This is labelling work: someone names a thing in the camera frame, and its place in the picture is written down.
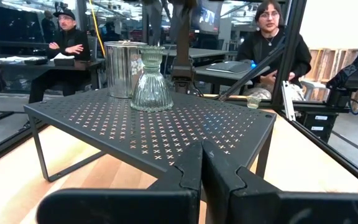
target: wooden crate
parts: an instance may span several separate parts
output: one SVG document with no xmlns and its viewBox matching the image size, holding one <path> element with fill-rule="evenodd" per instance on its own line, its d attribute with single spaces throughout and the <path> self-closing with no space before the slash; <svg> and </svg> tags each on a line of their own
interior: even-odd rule
<svg viewBox="0 0 358 224">
<path fill-rule="evenodd" d="M 311 70 L 303 79 L 326 84 L 338 71 L 354 61 L 358 49 L 310 49 L 310 54 Z M 323 101 L 328 93 L 327 89 L 314 90 L 310 100 Z"/>
</svg>

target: metal bucket lid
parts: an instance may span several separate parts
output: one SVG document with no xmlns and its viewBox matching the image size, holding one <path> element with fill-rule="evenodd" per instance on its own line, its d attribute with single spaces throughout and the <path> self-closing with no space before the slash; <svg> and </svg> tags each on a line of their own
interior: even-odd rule
<svg viewBox="0 0 358 224">
<path fill-rule="evenodd" d="M 146 43 L 131 42 L 130 40 L 120 40 L 120 41 L 107 41 L 104 43 L 104 45 L 109 47 L 138 47 L 140 45 L 146 45 Z"/>
</svg>

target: glasses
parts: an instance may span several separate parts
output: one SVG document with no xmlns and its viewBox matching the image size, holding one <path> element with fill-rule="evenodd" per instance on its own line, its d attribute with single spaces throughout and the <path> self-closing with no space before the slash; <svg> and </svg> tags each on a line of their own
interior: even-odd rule
<svg viewBox="0 0 358 224">
<path fill-rule="evenodd" d="M 69 21 L 69 20 L 73 20 L 73 18 L 71 18 L 70 16 L 59 16 L 57 18 L 59 21 Z"/>
<path fill-rule="evenodd" d="M 270 18 L 270 16 L 271 16 L 273 19 L 275 19 L 275 18 L 277 18 L 277 17 L 279 16 L 279 13 L 278 13 L 277 11 L 274 11 L 274 12 L 272 12 L 271 14 L 269 14 L 268 12 L 264 12 L 264 13 L 262 13 L 262 14 L 260 15 L 260 17 L 263 18 L 263 19 L 268 19 L 268 18 Z"/>
</svg>

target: necklace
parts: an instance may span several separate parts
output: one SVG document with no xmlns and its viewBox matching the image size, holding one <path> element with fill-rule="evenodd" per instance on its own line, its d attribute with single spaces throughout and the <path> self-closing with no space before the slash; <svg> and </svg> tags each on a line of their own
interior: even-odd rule
<svg viewBox="0 0 358 224">
<path fill-rule="evenodd" d="M 278 32 L 279 32 L 279 31 L 280 31 L 280 29 L 276 31 L 276 33 L 274 34 L 274 36 L 272 37 L 272 39 L 271 39 L 271 40 L 268 40 L 266 37 L 264 37 L 264 38 L 265 38 L 265 40 L 268 42 L 269 47 L 271 47 L 271 46 L 272 46 L 273 39 L 274 39 L 274 37 L 276 37 L 276 36 L 277 36 L 277 34 L 278 34 Z"/>
<path fill-rule="evenodd" d="M 272 40 L 268 40 L 266 37 L 265 37 L 265 39 L 266 39 L 266 41 L 268 42 L 268 45 L 271 47 L 272 46 L 272 41 L 273 41 L 273 39 L 274 39 L 274 37 L 272 38 Z"/>
</svg>

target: clear glass vase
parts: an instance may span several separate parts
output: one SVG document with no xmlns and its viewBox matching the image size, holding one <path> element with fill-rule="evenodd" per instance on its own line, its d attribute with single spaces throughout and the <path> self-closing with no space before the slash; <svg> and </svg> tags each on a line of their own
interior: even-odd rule
<svg viewBox="0 0 358 224">
<path fill-rule="evenodd" d="M 169 110 L 173 106 L 171 94 L 160 73 L 164 47 L 141 46 L 143 74 L 137 81 L 131 107 L 146 112 Z"/>
</svg>

